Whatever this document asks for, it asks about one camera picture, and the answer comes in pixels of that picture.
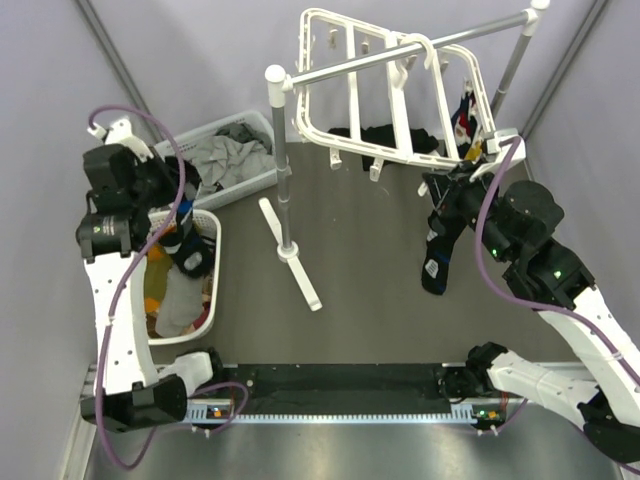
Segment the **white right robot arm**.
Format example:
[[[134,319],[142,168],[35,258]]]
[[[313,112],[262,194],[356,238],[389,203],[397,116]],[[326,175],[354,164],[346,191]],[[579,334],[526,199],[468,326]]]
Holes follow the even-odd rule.
[[[458,396],[514,393],[569,421],[601,453],[621,464],[639,460],[639,349],[613,317],[595,278],[571,249],[553,237],[563,209],[543,185],[475,179],[463,162],[449,173],[425,173],[421,194],[434,205],[438,237],[459,221],[474,232],[478,254],[506,264],[503,299],[538,314],[591,374],[572,379],[488,342],[471,350],[469,387]]]

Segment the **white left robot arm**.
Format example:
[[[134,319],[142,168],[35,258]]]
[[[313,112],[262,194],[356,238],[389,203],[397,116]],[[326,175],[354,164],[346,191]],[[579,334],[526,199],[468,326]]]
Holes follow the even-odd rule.
[[[176,157],[122,143],[85,152],[83,170],[90,189],[76,242],[93,295],[98,368],[81,416],[115,433],[178,423],[196,390],[216,396],[227,382],[207,351],[157,368],[147,331],[148,283],[160,275],[153,250],[169,262],[155,309],[158,335],[178,337],[204,309],[201,292],[216,257],[213,237],[195,219],[199,177]]]

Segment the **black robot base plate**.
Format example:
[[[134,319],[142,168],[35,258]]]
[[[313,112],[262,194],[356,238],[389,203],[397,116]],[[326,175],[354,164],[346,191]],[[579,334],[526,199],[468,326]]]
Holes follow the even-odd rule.
[[[239,364],[218,378],[249,390],[245,413],[444,412],[437,364]]]

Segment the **navy santa sock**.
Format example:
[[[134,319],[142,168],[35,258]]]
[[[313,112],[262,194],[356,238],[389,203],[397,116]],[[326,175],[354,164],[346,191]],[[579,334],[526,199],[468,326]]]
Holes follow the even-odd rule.
[[[460,103],[451,118],[458,155],[464,158],[480,139],[481,123],[478,120],[477,100],[470,80],[465,80]]]

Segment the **black blue patterned sock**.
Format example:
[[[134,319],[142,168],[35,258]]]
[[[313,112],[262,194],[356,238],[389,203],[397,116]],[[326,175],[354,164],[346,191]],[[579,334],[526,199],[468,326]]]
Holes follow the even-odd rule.
[[[454,245],[466,228],[460,216],[442,218],[433,211],[428,218],[429,232],[426,238],[426,256],[421,269],[422,287],[429,293],[441,296],[447,288],[449,265]]]

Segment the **white clip sock hanger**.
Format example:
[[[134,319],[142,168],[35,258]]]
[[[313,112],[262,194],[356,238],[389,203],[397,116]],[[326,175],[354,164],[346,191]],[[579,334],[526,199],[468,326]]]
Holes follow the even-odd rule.
[[[346,40],[346,59],[335,66],[312,67],[314,36],[312,24],[317,21],[329,27],[342,29]],[[330,165],[341,166],[340,153],[350,152],[374,158],[370,167],[370,180],[376,182],[386,163],[396,163],[432,170],[450,170],[462,162],[458,155],[446,100],[440,56],[450,54],[463,60],[468,67],[477,100],[478,120],[483,133],[496,131],[493,112],[488,101],[479,63],[467,48],[449,43],[438,46],[423,34],[406,34],[366,23],[352,17],[321,8],[309,8],[300,16],[298,73],[285,85],[297,95],[294,125],[300,136],[330,150]],[[405,86],[414,63],[419,60],[431,75],[435,90],[435,103],[447,149],[440,154],[420,154],[413,150]],[[387,77],[387,98],[391,112],[396,147],[384,147],[365,142],[360,137],[361,102],[358,72],[382,65]],[[346,78],[350,136],[342,137],[320,130],[313,125],[311,116],[311,86],[344,76]]]

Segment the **yellow bear sock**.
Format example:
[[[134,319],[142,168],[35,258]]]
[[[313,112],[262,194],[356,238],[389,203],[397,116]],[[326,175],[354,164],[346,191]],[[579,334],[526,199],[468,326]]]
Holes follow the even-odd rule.
[[[467,151],[464,159],[466,161],[477,162],[483,155],[483,141],[476,141]]]

